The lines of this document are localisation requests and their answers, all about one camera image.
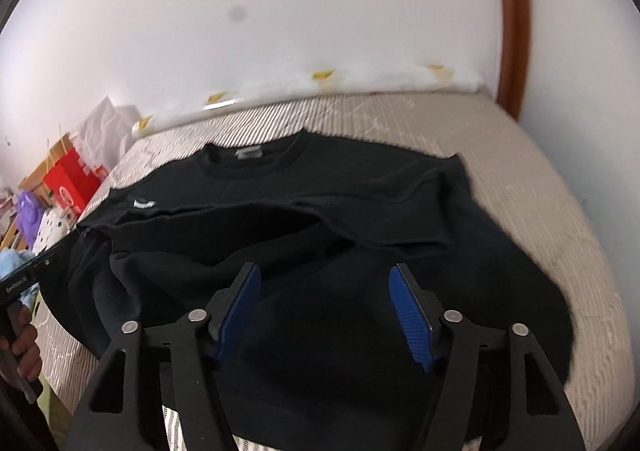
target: red paper bag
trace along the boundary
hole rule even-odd
[[[63,208],[70,207],[76,216],[80,216],[100,187],[100,179],[75,148],[68,150],[42,180],[52,190],[56,202]]]

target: white wall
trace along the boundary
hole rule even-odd
[[[10,183],[109,94],[141,112],[289,70],[436,62],[495,87],[500,0],[21,0],[0,34]]]
[[[609,257],[640,372],[640,13],[631,0],[532,1],[522,126]]]

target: beige striped fabric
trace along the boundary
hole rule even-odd
[[[87,213],[106,197],[110,186],[129,186],[170,160],[188,157],[206,142],[246,146],[293,134],[303,126],[427,154],[462,154],[476,200],[570,303],[575,345],[565,391],[587,450],[597,449],[632,408],[634,367],[620,298],[598,241],[562,179],[518,125],[481,94],[322,96],[174,128],[138,141],[98,190]],[[46,307],[36,323],[44,374],[73,410],[95,362]],[[177,415],[165,413],[172,449],[180,451],[184,443]],[[240,449],[268,449],[238,443]]]

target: silver screw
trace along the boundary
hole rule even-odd
[[[522,323],[516,323],[511,327],[511,330],[513,330],[513,333],[516,336],[524,337],[527,334],[529,334],[529,328],[526,325],[523,325]]]
[[[207,319],[207,316],[209,314],[207,314],[206,310],[203,310],[201,308],[197,308],[196,310],[192,310],[189,313],[189,321],[204,321],[205,319]]]
[[[444,319],[450,323],[460,323],[462,321],[462,314],[457,310],[447,310],[444,313]]]
[[[124,325],[122,325],[122,331],[126,334],[132,334],[133,332],[138,330],[139,326],[140,325],[138,325],[137,321],[127,321],[126,323],[124,323]]]

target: white logo on shirt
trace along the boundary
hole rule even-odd
[[[137,207],[138,209],[147,209],[154,205],[156,205],[156,203],[153,200],[149,200],[149,202],[138,202],[137,200],[133,200],[133,207]]]

